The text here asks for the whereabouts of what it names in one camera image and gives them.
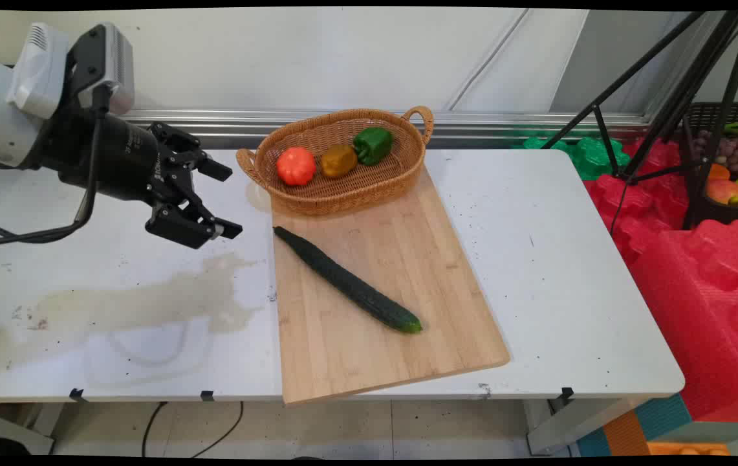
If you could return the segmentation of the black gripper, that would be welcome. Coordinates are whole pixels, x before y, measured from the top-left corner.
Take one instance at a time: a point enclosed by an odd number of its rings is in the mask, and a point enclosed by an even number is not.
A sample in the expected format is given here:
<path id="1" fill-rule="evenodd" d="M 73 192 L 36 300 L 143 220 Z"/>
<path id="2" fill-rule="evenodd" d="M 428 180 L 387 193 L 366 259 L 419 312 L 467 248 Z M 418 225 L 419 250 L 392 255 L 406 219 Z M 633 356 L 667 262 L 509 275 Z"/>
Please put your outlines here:
<path id="1" fill-rule="evenodd" d="M 56 171 L 62 182 L 85 188 L 94 127 L 96 116 L 90 109 L 62 109 L 39 132 L 38 164 Z M 105 116 L 96 156 L 98 192 L 149 203 L 153 211 L 145 230 L 183 247 L 198 250 L 209 241 L 241 235 L 242 225 L 215 216 L 205 207 L 191 175 L 157 177 L 159 144 L 171 152 L 164 156 L 171 164 L 219 182 L 232 176 L 232 168 L 212 159 L 201 149 L 200 139 L 190 133 L 159 122 L 150 124 L 149 131 L 114 115 Z"/>

